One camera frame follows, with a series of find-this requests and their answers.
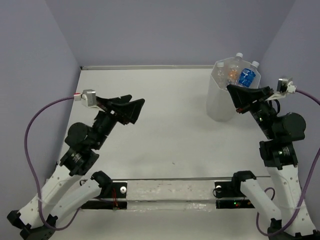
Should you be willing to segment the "blue label water bottle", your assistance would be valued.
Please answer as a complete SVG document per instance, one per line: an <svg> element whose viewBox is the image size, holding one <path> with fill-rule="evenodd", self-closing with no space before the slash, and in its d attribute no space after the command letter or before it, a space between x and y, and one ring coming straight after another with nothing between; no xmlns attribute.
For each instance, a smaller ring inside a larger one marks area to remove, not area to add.
<svg viewBox="0 0 320 240"><path fill-rule="evenodd" d="M257 75L259 65L259 62L253 61L249 67L244 68L239 75L238 85L249 88Z"/></svg>

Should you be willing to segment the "clear capless bottle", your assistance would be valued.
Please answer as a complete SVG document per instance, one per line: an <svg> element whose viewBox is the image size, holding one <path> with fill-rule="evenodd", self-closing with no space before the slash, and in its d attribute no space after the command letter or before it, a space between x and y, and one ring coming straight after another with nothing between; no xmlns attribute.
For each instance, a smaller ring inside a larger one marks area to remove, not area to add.
<svg viewBox="0 0 320 240"><path fill-rule="evenodd" d="M235 85L242 70L243 54L238 52L227 66L226 84Z"/></svg>

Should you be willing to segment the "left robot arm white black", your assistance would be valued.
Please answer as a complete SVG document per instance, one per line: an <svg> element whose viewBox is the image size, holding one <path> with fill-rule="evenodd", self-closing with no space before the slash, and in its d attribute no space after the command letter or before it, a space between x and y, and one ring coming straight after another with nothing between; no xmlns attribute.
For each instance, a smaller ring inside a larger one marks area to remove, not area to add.
<svg viewBox="0 0 320 240"><path fill-rule="evenodd" d="M97 110L97 115L91 126L76 122L69 127L64 140L69 149L43 186L40 185L28 151L32 123L28 124L24 135L24 151L37 193L27 205L7 215L11 225L20 229L20 236L24 240L48 240L55 232L65 230L65 227L57 225L69 214L77 214L80 207L91 199L104 198L110 194L113 181L103 171L95 172L72 193L68 193L68 190L96 163L99 158L97 151L115 125L135 124L145 104L145 99L132 100L130 94L102 98L89 89L44 106L32 117L31 122L45 109L67 100L80 101L83 106Z"/></svg>

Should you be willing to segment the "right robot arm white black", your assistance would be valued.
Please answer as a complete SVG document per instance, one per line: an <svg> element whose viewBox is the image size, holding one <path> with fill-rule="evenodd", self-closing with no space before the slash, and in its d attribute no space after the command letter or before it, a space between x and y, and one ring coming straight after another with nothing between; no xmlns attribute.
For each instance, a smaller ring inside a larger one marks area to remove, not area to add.
<svg viewBox="0 0 320 240"><path fill-rule="evenodd" d="M291 82L279 86L276 91L270 87L245 88L228 85L236 111L251 113L252 117L267 137L259 143L259 152L271 180L275 205L259 186L251 171L233 174L230 190L235 196L245 195L257 210L257 217L270 222L266 232L257 230L270 240L318 240L320 231L316 229L306 207L305 195L313 175L317 154L310 167L306 182L300 186L298 158L293 143L305 139L306 121L298 113L290 112L279 116L271 101L277 102L288 94L298 92Z"/></svg>

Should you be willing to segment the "aluminium back rail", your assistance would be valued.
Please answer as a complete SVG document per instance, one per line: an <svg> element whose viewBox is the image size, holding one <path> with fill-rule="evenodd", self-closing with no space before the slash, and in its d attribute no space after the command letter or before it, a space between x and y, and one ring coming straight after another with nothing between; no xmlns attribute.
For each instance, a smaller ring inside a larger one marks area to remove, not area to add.
<svg viewBox="0 0 320 240"><path fill-rule="evenodd" d="M112 70L168 70L168 69L212 69L214 65L92 65L81 66L82 71Z"/></svg>

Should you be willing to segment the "clear bottle white cap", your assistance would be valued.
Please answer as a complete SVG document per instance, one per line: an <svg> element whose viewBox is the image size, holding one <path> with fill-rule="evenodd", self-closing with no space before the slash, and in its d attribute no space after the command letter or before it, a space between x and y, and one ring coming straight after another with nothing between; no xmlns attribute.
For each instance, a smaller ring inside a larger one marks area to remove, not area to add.
<svg viewBox="0 0 320 240"><path fill-rule="evenodd" d="M220 88L225 87L226 77L225 77L225 64L223 61L220 61L216 64L217 76L216 83Z"/></svg>

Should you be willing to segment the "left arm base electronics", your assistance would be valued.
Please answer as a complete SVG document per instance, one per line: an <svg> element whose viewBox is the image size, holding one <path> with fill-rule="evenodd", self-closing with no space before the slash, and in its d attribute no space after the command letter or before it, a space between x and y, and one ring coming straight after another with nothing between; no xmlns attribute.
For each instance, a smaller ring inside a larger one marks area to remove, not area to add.
<svg viewBox="0 0 320 240"><path fill-rule="evenodd" d="M108 193L87 201L80 208L82 210L126 210L127 190L127 181L114 181Z"/></svg>

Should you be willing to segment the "white front cover board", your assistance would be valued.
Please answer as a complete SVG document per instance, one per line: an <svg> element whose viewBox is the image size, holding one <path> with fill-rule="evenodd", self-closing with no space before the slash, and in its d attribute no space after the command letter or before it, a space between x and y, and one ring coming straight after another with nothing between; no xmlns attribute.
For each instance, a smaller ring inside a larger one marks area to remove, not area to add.
<svg viewBox="0 0 320 240"><path fill-rule="evenodd" d="M92 175L82 176L69 190L78 189ZM276 206L270 175L256 177ZM215 182L231 177L118 179L127 182L127 209L79 209L57 227L69 240L258 240L256 208L216 209Z"/></svg>

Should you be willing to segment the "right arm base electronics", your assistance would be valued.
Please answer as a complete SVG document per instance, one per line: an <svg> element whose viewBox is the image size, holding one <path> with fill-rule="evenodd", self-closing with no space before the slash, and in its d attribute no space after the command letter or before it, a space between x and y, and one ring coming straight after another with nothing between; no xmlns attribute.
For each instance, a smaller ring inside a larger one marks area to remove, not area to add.
<svg viewBox="0 0 320 240"><path fill-rule="evenodd" d="M231 181L216 181L212 191L217 210L254 209L255 206L243 193L233 188Z"/></svg>

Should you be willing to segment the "white octagonal bin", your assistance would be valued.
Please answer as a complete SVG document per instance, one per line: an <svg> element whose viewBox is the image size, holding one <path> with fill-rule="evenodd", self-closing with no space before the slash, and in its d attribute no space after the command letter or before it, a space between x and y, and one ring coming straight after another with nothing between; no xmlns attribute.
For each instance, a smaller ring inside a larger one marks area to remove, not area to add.
<svg viewBox="0 0 320 240"><path fill-rule="evenodd" d="M227 122L231 120L234 114L236 113L236 109L234 107L232 98L227 90L227 86L228 86L227 85L227 68L228 68L229 62L234 57L229 57L229 58L225 58L217 61L214 64L214 67L210 74L208 93L206 98L206 113L211 119L217 122ZM216 82L218 62L224 62L224 76L226 81L225 81L225 86L223 88L220 88ZM244 68L248 68L251 65L251 63L252 62L248 62L243 59L241 72ZM253 80L251 86L247 88L257 89L260 85L260 80L261 80L261 74L258 72L258 68L257 68L256 77Z"/></svg>

